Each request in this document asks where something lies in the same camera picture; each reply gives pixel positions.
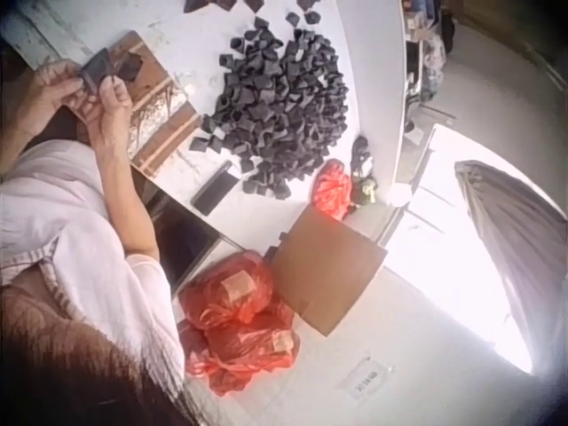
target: person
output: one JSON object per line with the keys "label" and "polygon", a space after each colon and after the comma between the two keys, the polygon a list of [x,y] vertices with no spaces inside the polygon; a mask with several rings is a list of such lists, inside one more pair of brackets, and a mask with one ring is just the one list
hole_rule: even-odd
{"label": "person", "polygon": [[[113,76],[89,96],[78,69],[40,67],[0,139],[4,418],[202,424],[130,171],[130,96]],[[63,106],[91,145],[50,140],[24,152]]]}

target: cutting board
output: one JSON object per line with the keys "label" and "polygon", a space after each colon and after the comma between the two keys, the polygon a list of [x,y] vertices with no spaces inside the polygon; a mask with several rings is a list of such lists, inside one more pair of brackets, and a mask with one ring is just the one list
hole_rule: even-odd
{"label": "cutting board", "polygon": [[201,117],[138,33],[130,31],[109,52],[115,66],[127,52],[142,57],[136,80],[126,83],[133,105],[129,156],[132,166],[155,178],[166,159],[201,127]]}

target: tied plastic bag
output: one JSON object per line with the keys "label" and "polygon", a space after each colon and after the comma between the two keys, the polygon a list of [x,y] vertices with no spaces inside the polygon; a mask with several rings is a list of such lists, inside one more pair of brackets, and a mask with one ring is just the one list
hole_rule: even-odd
{"label": "tied plastic bag", "polygon": [[272,270],[253,251],[230,256],[179,294],[185,317],[200,330],[248,324],[272,298]]}
{"label": "tied plastic bag", "polygon": [[208,377],[219,370],[219,365],[211,357],[205,335],[184,319],[177,324],[179,341],[185,355],[185,372],[195,377]]}
{"label": "tied plastic bag", "polygon": [[343,163],[329,160],[316,177],[312,204],[335,220],[342,220],[349,208],[351,179],[345,174]]}
{"label": "tied plastic bag", "polygon": [[260,371],[289,368],[300,349],[300,339],[291,330],[294,312],[276,295],[250,324],[228,322],[201,331],[189,321],[180,327],[189,375],[209,378],[218,395],[242,391]]}
{"label": "tied plastic bag", "polygon": [[229,323],[205,331],[211,355],[230,371],[258,373],[292,367],[300,339],[288,325],[288,314],[277,313],[286,309],[261,312],[247,325]]}

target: white label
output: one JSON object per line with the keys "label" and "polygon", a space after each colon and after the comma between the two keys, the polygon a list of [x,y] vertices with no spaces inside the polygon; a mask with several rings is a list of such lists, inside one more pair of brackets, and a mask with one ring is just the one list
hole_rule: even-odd
{"label": "white label", "polygon": [[272,346],[275,352],[291,352],[294,349],[292,332],[289,330],[281,330],[272,333]]}
{"label": "white label", "polygon": [[223,280],[221,285],[225,288],[229,300],[234,302],[256,290],[254,280],[246,271],[239,271]]}
{"label": "white label", "polygon": [[339,387],[356,400],[373,395],[387,380],[391,368],[365,358],[341,381]]}

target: pile of black foam pieces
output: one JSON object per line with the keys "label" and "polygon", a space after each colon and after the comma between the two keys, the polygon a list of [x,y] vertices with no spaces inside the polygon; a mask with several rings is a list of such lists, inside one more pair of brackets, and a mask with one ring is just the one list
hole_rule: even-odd
{"label": "pile of black foam pieces", "polygon": [[[309,21],[319,22],[316,12],[309,13]],[[291,13],[287,21],[296,27],[299,17]],[[261,157],[243,190],[266,195],[270,189],[280,200],[290,196],[287,180],[312,175],[347,129],[348,88],[335,49],[313,31],[297,28],[294,35],[285,47],[268,22],[256,18],[255,29],[231,41],[240,55],[220,56],[229,69],[225,90],[202,126],[211,134],[220,128],[225,138],[196,138],[190,147],[224,146],[239,155],[243,173],[255,169],[252,157]]]}

